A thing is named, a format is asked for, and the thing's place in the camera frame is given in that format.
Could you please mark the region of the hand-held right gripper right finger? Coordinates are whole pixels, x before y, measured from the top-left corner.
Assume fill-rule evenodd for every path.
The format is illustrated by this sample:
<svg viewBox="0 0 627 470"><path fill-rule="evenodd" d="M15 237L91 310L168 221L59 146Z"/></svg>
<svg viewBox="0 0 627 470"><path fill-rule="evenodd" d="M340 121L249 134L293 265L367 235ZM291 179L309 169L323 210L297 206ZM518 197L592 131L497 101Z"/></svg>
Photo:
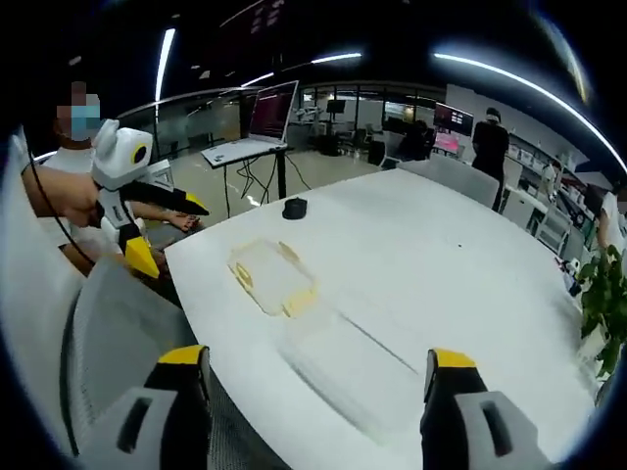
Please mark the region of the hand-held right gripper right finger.
<svg viewBox="0 0 627 470"><path fill-rule="evenodd" d="M427 354L420 419L424 469L550 469L533 422L505 394L490 391L462 352Z"/></svg>

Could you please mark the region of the person's left hand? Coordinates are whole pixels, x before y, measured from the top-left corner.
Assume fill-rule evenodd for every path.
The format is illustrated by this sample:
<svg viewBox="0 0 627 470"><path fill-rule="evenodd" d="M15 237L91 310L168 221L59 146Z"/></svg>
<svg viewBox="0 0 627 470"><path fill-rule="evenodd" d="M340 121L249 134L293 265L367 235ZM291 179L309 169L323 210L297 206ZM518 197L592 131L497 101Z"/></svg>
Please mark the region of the person's left hand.
<svg viewBox="0 0 627 470"><path fill-rule="evenodd" d="M99 192L95 186L71 189L62 202L62 214L79 227L101 226Z"/></svg>

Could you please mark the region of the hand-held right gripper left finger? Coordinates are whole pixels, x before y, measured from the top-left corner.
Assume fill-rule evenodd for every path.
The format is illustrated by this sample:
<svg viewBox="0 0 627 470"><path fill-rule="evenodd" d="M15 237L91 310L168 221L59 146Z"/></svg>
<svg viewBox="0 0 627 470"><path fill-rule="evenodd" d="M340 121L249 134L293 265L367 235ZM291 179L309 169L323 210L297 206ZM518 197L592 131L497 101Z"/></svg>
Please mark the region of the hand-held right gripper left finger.
<svg viewBox="0 0 627 470"><path fill-rule="evenodd" d="M94 423L81 469L207 469L212 430L210 350L162 355L142 387L124 393Z"/></svg>

